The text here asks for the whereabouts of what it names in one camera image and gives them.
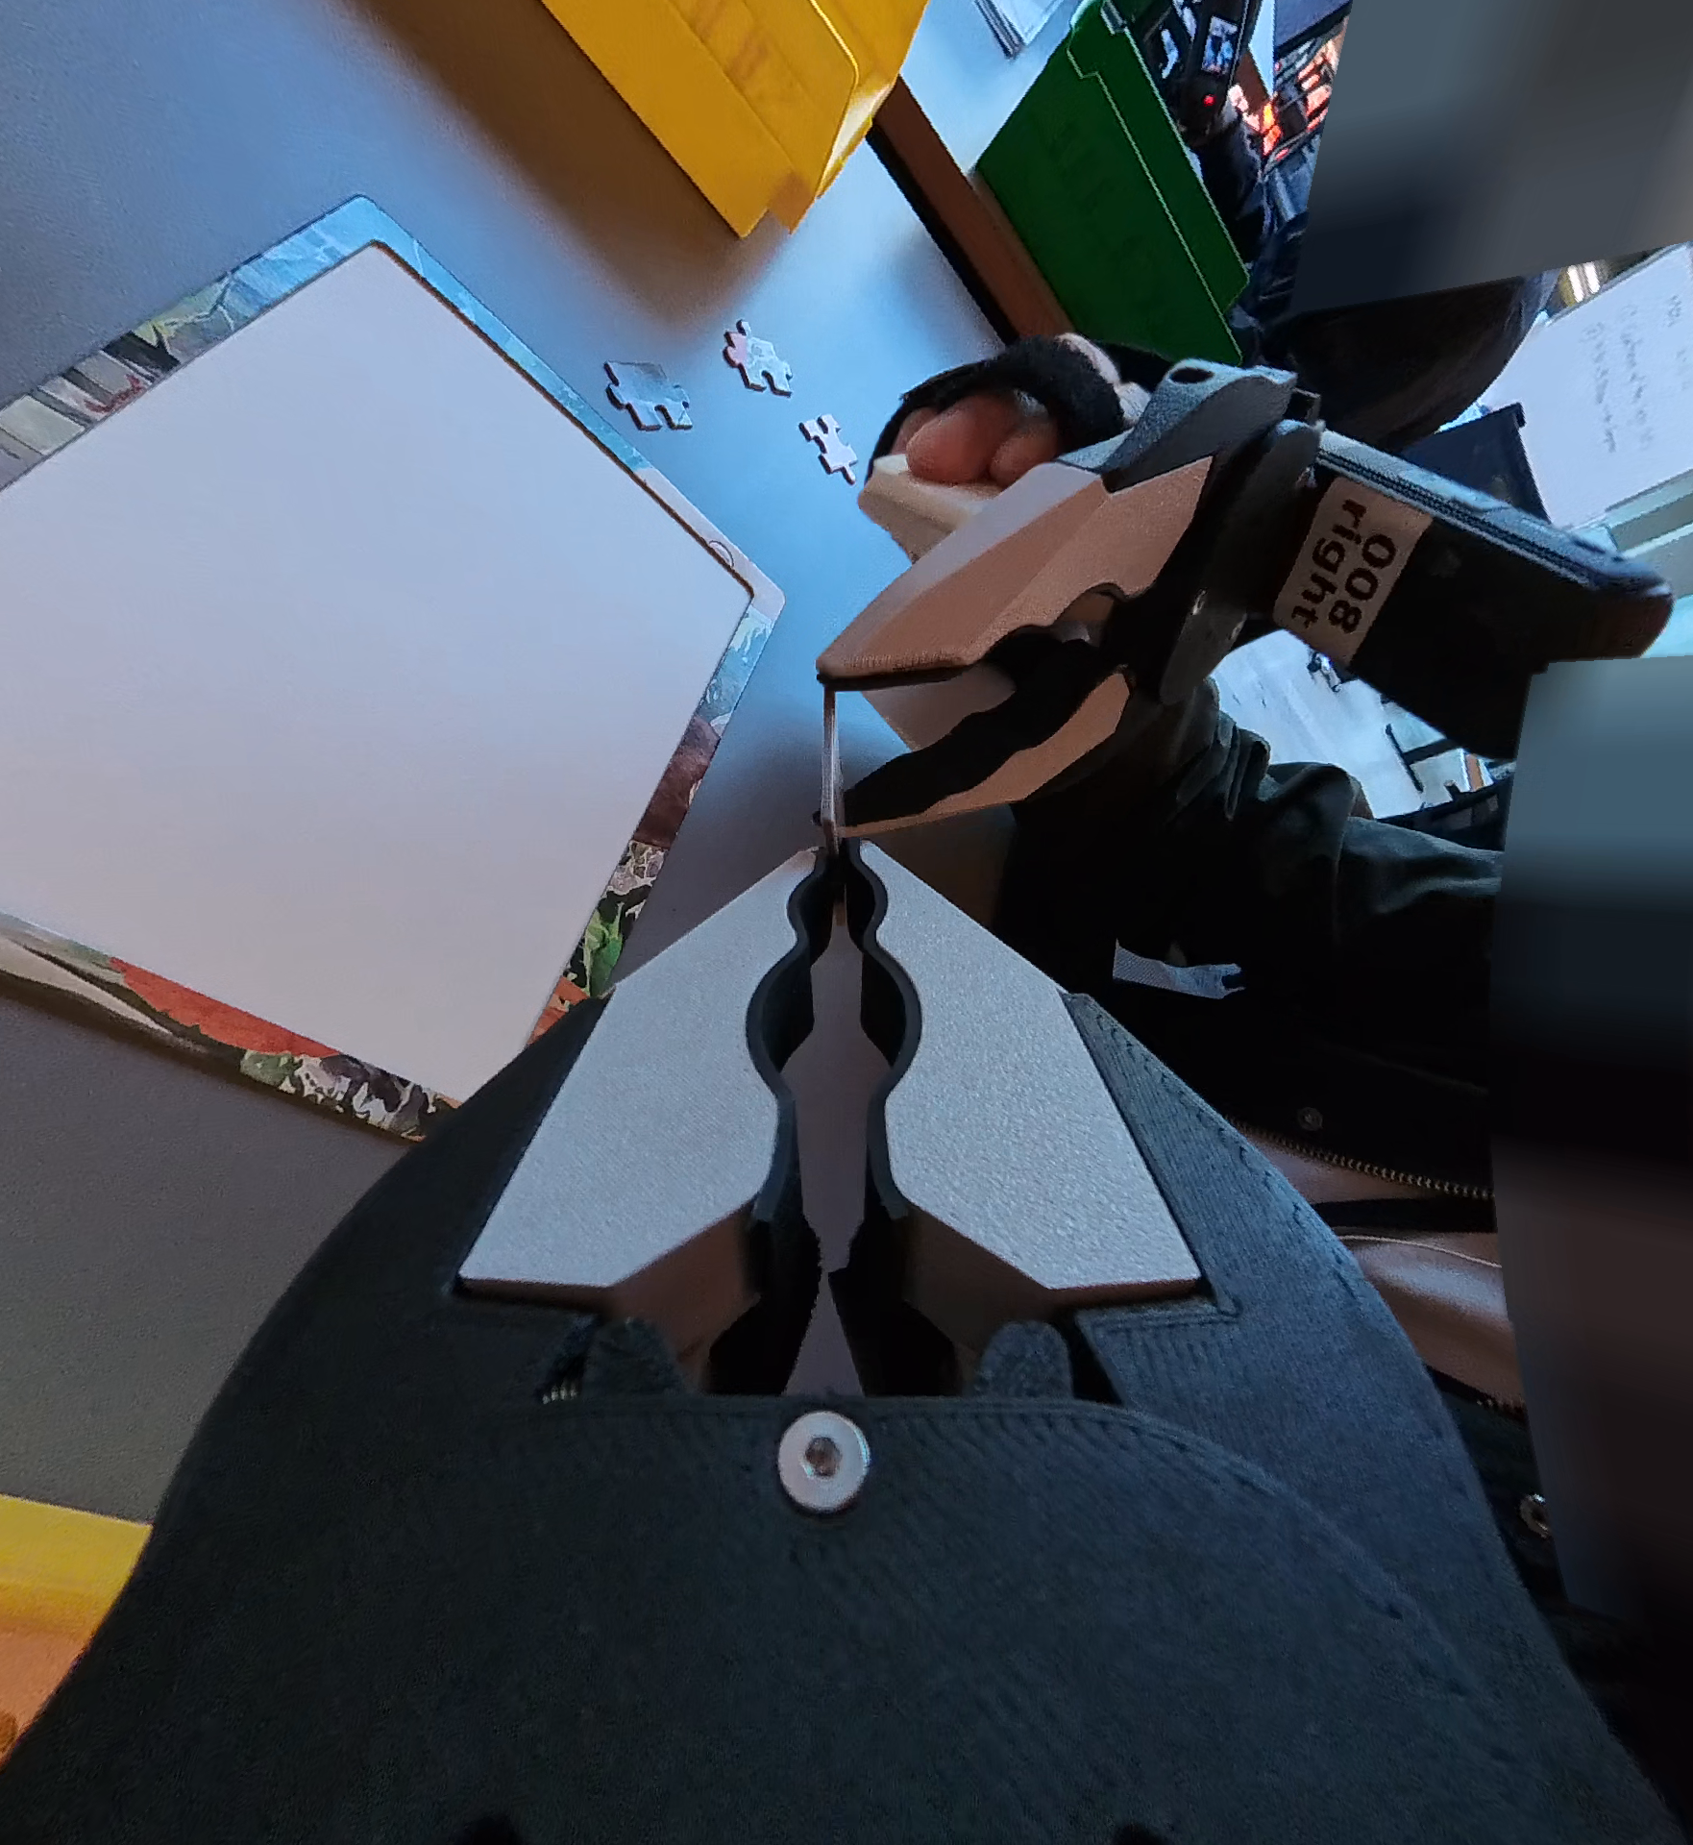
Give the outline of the person's tan garment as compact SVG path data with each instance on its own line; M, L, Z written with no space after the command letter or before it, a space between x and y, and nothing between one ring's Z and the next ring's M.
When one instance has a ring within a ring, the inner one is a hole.
M1489 1193L1250 1140L1339 1235L1432 1373L1525 1408Z

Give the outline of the empty yellow bin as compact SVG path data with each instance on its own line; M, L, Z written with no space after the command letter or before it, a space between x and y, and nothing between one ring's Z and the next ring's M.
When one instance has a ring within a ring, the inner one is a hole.
M925 3L551 3L739 237L795 231L900 82Z

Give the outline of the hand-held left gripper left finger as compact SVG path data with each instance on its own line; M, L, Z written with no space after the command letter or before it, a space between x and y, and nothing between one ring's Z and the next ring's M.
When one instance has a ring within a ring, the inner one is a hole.
M619 981L460 1270L640 1319L718 1390L780 1394L814 1317L783 1067L811 1034L832 861L803 852Z

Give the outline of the green bin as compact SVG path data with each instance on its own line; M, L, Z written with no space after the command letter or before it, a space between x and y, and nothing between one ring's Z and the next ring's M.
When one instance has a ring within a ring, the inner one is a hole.
M1212 204L1165 82L1241 55L1243 7L1084 5L977 171L1080 336L1237 363L1248 268Z

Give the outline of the grey desk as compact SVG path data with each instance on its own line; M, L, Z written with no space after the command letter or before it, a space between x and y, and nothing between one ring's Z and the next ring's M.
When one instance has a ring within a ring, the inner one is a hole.
M1072 330L975 164L1062 45L1076 7L1057 5L1018 55L973 3L933 3L869 142L977 309L1004 340Z
M373 197L574 388L654 359L644 443L787 611L628 962L812 840L814 658L902 563L797 423L865 449L997 336L873 150L737 239L541 5L0 5L0 408ZM723 357L747 321L793 396ZM154 1514L222 1379L398 1144L0 993L0 1491Z

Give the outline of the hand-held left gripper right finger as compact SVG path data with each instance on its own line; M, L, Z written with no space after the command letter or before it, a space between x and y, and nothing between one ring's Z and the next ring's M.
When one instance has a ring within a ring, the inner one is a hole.
M1202 1268L1068 995L871 844L843 850L861 1024L890 1063L832 1278L874 1396L950 1396L1010 1325L1186 1299Z

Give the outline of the yellow bin with puzzle pieces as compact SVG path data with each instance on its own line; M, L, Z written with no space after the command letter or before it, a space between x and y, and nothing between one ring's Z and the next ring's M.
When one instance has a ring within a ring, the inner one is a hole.
M0 1495L0 1633L28 1656L20 1733L86 1652L148 1538L146 1524Z

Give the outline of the whiteboard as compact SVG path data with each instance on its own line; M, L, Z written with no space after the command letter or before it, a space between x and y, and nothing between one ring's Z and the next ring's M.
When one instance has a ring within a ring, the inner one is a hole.
M1531 474L1562 528L1693 470L1693 243L1537 326L1481 404L1523 408Z

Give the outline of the dark grey puzzle piece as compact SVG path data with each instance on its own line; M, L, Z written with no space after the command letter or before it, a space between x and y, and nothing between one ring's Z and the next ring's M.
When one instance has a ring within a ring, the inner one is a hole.
M609 402L644 433L696 427L689 390L652 361L605 361Z

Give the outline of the puzzle frame board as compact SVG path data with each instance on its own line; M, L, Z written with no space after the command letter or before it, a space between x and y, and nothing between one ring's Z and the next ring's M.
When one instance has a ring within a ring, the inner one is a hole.
M353 199L0 408L0 985L419 1140L605 997L783 606Z

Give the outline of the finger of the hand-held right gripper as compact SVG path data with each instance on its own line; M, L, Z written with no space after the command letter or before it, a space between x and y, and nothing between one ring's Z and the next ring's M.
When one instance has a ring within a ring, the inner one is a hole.
M907 753L842 797L842 832L876 838L1000 809L1043 790L1109 741L1130 700L1107 668L998 668L927 675L838 675L902 735Z
M1196 516L1212 460L1111 489L1099 474L1047 464L871 604L818 658L826 685L946 681L1010 635L1049 631L1093 590L1148 592Z

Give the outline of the person's right hand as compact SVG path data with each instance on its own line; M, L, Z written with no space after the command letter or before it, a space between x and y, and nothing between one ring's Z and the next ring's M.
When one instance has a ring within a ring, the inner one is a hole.
M1088 340L1026 338L915 388L886 433L886 452L905 456L917 480L1008 487L1124 435L1146 404L1146 392Z

